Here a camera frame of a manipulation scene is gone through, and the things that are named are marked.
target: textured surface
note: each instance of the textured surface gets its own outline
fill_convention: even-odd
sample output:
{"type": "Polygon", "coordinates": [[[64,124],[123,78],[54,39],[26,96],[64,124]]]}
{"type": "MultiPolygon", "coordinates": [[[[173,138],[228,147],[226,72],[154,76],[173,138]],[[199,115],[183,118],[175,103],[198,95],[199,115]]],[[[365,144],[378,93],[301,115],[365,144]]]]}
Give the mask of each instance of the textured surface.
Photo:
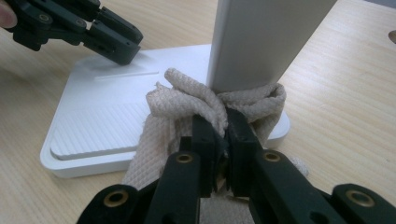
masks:
{"type": "Polygon", "coordinates": [[[134,150],[148,114],[144,103],[72,111],[60,118],[51,152],[73,160],[134,150]]]}
{"type": "MultiPolygon", "coordinates": [[[[142,30],[145,49],[211,41],[216,1],[102,2],[142,30]]],[[[356,183],[396,205],[395,22],[390,7],[338,0],[281,78],[291,129],[279,150],[307,163],[319,189],[356,183]]],[[[61,41],[34,52],[3,30],[0,39],[0,223],[76,223],[125,175],[61,179],[39,160],[68,74],[92,52],[61,41]]]]}

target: white plastic base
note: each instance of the white plastic base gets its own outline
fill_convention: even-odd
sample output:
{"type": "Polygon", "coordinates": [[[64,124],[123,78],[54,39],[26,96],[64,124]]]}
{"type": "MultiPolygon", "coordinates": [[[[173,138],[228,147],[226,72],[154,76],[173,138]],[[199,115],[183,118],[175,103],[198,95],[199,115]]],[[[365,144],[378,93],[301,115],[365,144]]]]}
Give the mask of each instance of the white plastic base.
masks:
{"type": "MultiPolygon", "coordinates": [[[[169,67],[206,83],[210,45],[141,50],[133,62],[118,66],[94,56],[79,61],[41,150],[42,164],[59,177],[126,170],[149,114],[146,94],[155,83],[170,84],[169,67]]],[[[290,129],[283,112],[266,147],[276,147],[290,129]]]]}

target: human hand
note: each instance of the human hand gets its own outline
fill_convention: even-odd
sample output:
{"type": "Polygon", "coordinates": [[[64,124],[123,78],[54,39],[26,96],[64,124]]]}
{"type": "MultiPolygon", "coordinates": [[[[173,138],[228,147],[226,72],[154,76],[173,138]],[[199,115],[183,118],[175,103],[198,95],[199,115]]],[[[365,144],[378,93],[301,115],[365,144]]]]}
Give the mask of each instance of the human hand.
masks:
{"type": "Polygon", "coordinates": [[[17,24],[17,15],[11,7],[5,2],[0,0],[0,27],[12,28],[17,24]]]}

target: table surface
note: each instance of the table surface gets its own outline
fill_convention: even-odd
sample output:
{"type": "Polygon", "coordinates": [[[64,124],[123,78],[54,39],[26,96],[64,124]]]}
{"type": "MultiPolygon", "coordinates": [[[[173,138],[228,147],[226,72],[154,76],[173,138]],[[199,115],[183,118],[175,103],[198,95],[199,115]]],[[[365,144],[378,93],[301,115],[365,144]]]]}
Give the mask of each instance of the table surface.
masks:
{"type": "MultiPolygon", "coordinates": [[[[143,49],[208,44],[217,2],[103,0],[145,35],[143,49]]],[[[339,0],[280,82],[291,130],[279,150],[331,192],[355,183],[396,204],[396,10],[339,0]]],[[[0,223],[75,223],[125,172],[56,177],[39,153],[74,63],[94,53],[51,40],[31,51],[0,32],[0,223]]]]}

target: knitted fabric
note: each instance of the knitted fabric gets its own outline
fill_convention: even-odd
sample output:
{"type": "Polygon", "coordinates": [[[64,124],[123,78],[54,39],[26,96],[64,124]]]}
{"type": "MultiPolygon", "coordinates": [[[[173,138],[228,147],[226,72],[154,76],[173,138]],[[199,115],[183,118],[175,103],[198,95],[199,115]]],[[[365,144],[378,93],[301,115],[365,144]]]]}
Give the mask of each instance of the knitted fabric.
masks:
{"type": "MultiPolygon", "coordinates": [[[[191,136],[192,116],[198,114],[224,136],[228,126],[225,107],[242,112],[262,145],[277,124],[286,92],[280,84],[216,95],[204,84],[176,69],[165,78],[173,89],[157,83],[147,95],[150,115],[140,136],[134,159],[122,184],[142,189],[161,176],[170,154],[178,151],[181,136],[191,136]]],[[[235,199],[225,189],[201,200],[200,223],[253,223],[247,201],[235,199]]]]}

